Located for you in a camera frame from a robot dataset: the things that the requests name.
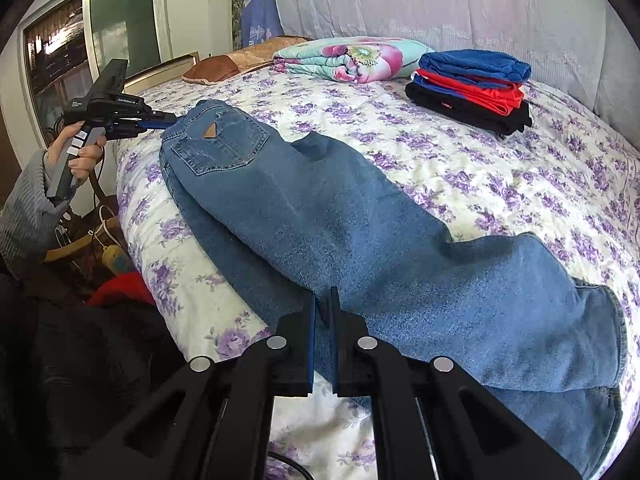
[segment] knit sleeve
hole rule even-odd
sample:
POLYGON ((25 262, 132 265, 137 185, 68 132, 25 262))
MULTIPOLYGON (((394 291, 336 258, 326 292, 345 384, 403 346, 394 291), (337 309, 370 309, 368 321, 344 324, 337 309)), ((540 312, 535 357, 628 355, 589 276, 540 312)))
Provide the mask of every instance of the knit sleeve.
POLYGON ((54 206, 46 197, 44 154, 34 153, 0 212, 0 254, 19 280, 44 259, 69 205, 66 200, 54 206))

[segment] brown pillow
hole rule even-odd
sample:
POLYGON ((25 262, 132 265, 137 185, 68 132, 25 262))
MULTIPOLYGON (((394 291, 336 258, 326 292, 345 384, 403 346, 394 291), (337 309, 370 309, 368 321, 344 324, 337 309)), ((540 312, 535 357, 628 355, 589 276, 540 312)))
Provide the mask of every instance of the brown pillow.
POLYGON ((182 79, 189 83, 212 85, 229 79, 238 74, 258 70, 273 63, 273 54, 299 43, 305 43, 305 38, 297 36, 278 36, 254 46, 241 48, 235 52, 212 56, 199 61, 184 73, 182 79))

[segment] red cloth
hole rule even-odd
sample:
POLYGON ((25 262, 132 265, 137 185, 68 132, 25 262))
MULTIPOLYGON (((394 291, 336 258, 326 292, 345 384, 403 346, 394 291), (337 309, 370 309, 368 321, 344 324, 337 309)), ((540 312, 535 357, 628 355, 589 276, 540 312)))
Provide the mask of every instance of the red cloth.
POLYGON ((86 304, 89 306, 108 306, 122 300, 142 301, 156 306, 154 297, 146 288, 142 276, 137 272, 127 272, 111 278, 95 291, 86 304))
POLYGON ((524 99, 520 85, 510 81, 491 79, 489 77, 467 76, 478 81, 494 81, 507 86, 507 88, 480 88, 450 77, 429 72, 423 68, 419 68, 416 72, 429 81, 429 83, 458 92, 464 96, 467 101, 471 101, 499 115, 507 116, 514 108, 520 108, 520 103, 524 99))

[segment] bed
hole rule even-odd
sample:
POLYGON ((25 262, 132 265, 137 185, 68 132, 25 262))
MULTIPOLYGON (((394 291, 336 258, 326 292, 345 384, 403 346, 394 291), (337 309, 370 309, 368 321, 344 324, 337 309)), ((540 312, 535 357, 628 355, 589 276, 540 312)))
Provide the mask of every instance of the bed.
MULTIPOLYGON (((216 86, 173 80, 142 93, 156 109, 186 113, 222 99, 274 126, 285 140, 315 130, 354 147, 457 240, 534 232, 572 276, 605 283, 625 313, 628 348, 623 409, 599 476, 638 421, 640 383, 640 155, 573 98, 530 82, 532 128, 497 140, 412 104, 405 80, 335 83, 269 68, 216 86)), ((186 359, 238 356, 268 333, 200 248, 173 202, 158 164, 161 133, 115 147, 120 222, 136 267, 186 359)), ((307 399, 277 399, 273 447, 316 478, 374 479, 368 413, 337 399, 315 376, 307 399)), ((271 478, 288 468, 268 463, 271 478)))

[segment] metal bolt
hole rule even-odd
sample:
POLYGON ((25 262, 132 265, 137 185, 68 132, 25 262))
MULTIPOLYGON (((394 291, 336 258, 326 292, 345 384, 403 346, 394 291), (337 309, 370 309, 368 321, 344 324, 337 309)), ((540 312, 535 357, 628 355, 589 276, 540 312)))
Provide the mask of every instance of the metal bolt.
POLYGON ((201 355, 199 357, 194 357, 189 362, 189 366, 191 367, 191 370, 193 370, 194 372, 204 372, 205 370, 209 370, 209 367, 211 366, 211 361, 209 361, 208 358, 201 355))
POLYGON ((287 345, 287 340, 281 335, 274 335, 267 339, 267 346, 272 350, 280 350, 287 345))
POLYGON ((433 361, 433 367, 439 372, 450 372, 453 370, 453 361, 448 357, 438 357, 433 361))
POLYGON ((366 335, 358 339, 358 346, 363 350, 373 350, 376 346, 378 346, 378 340, 375 337, 366 335))

